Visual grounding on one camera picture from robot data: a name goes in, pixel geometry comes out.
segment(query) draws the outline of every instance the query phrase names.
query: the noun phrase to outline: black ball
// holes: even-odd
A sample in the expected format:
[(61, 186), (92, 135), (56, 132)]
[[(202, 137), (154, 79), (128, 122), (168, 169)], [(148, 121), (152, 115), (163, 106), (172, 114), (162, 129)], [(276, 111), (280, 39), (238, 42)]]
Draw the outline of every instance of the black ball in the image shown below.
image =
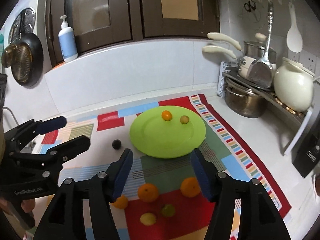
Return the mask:
[(121, 148), (121, 141), (120, 140), (114, 140), (113, 142), (112, 142), (112, 147), (113, 147), (113, 149), (115, 149), (115, 150), (119, 150), (120, 148)]

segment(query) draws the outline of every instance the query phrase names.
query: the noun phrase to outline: colorful patchwork tablecloth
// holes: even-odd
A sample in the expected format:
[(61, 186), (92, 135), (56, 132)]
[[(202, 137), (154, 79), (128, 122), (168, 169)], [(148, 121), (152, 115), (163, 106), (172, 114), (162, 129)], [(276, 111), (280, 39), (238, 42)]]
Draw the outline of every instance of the colorful patchwork tablecloth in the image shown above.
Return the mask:
[[(79, 155), (72, 164), (60, 172), (59, 185), (68, 177), (75, 181), (90, 179), (99, 171), (118, 160), (122, 150), (111, 148), (114, 139), (121, 139), (123, 147), (132, 149), (134, 160), (123, 194), (129, 199), (125, 210), (111, 207), (121, 240), (202, 240), (211, 219), (214, 203), (209, 203), (201, 194), (194, 198), (183, 197), (181, 182), (194, 177), (189, 155), (176, 159), (157, 159), (142, 154), (130, 142), (129, 130), (133, 120), (142, 112), (157, 106), (182, 106), (202, 117), (206, 136), (199, 146), (206, 160), (215, 164), (219, 171), (225, 171), (234, 179), (249, 181), (257, 178), (264, 185), (282, 217), (291, 206), (262, 161), (232, 129), (232, 127), (209, 105), (204, 95), (175, 98), (142, 106), (122, 109), (112, 113), (68, 119), (68, 124), (59, 131), (46, 134), (37, 144), (35, 151), (46, 151), (79, 135), (91, 138), (88, 152)], [(144, 203), (137, 197), (138, 188), (144, 183), (156, 185), (160, 197), (154, 203)], [(35, 209), (37, 221), (49, 204), (52, 196), (46, 197), (41, 207)], [(175, 206), (176, 214), (171, 218), (160, 215), (165, 204)], [(236, 200), (231, 240), (236, 240), (240, 222), (241, 200)], [(140, 216), (146, 212), (157, 215), (152, 226), (140, 223)], [(84, 221), (87, 240), (93, 240), (88, 200), (84, 200)]]

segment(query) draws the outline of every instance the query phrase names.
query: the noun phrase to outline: yellow fruit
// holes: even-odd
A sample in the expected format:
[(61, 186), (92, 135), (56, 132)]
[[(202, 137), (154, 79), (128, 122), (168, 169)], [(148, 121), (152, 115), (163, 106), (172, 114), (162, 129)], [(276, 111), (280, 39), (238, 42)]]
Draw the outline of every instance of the yellow fruit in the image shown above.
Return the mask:
[(143, 202), (147, 203), (156, 201), (156, 199), (159, 197), (158, 188), (151, 183), (143, 184), (138, 189), (138, 197)]
[(173, 217), (175, 213), (176, 213), (176, 209), (171, 204), (164, 205), (164, 207), (161, 209), (161, 214), (165, 218)]
[(172, 119), (172, 114), (169, 111), (164, 110), (161, 114), (161, 117), (165, 121), (170, 121)]
[(197, 179), (191, 177), (184, 179), (181, 183), (180, 191), (185, 197), (195, 197), (201, 192), (201, 189)]
[(187, 124), (189, 121), (190, 121), (190, 119), (186, 115), (183, 115), (180, 117), (180, 123), (182, 123), (182, 124)]
[(119, 209), (125, 209), (128, 206), (128, 198), (125, 195), (121, 195), (112, 205)]
[(145, 226), (152, 226), (156, 223), (157, 217), (153, 213), (145, 213), (140, 217), (140, 222)]

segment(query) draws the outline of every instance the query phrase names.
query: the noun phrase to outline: plate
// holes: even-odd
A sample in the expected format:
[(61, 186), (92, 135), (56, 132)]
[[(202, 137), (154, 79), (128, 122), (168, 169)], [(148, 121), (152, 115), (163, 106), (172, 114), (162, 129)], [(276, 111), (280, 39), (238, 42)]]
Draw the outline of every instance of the plate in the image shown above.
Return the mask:
[[(171, 121), (161, 117), (164, 111), (170, 111)], [(190, 121), (180, 123), (180, 117), (186, 115)], [(146, 155), (157, 158), (177, 158), (199, 147), (205, 137), (205, 125), (195, 112), (180, 106), (159, 106), (149, 109), (133, 121), (130, 127), (132, 144)]]

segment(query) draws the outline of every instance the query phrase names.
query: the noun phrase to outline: soap dispenser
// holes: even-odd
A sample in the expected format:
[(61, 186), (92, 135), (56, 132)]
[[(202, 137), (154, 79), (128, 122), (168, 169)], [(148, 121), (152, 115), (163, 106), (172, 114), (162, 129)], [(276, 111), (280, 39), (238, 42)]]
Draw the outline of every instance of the soap dispenser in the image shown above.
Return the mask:
[(59, 31), (59, 43), (62, 52), (62, 56), (65, 62), (70, 62), (78, 57), (78, 52), (75, 42), (75, 34), (71, 27), (69, 27), (66, 21), (67, 16), (62, 15), (61, 31)]

